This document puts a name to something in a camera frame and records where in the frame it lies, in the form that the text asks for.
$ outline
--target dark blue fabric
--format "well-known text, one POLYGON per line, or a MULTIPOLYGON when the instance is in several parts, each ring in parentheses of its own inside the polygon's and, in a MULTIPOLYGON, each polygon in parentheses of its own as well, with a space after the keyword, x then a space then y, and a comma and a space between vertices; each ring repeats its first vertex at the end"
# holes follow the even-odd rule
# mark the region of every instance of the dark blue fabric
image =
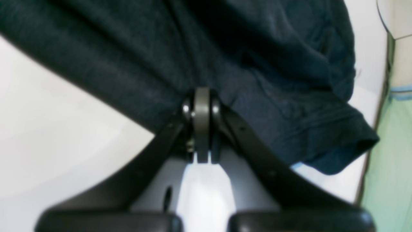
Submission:
POLYGON ((343 0, 0 0, 0 17, 17 47, 153 132, 209 86, 287 164, 334 174, 378 141, 347 104, 343 0))

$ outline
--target white floor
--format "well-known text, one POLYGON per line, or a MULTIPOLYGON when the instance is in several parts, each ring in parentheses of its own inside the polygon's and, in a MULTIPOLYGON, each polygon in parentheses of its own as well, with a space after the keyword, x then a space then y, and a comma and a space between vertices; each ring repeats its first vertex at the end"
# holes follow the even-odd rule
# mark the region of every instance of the white floor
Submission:
MULTIPOLYGON (((350 103, 374 125, 384 79, 386 32, 375 0, 346 0, 356 35, 356 87, 350 103)), ((44 69, 0 37, 0 231, 32 231, 40 213, 100 182, 153 138, 110 107, 44 69)), ((353 202, 364 156, 325 176, 296 171, 353 202)), ((187 232, 224 231, 235 211, 219 166, 191 165, 178 213, 187 232)))

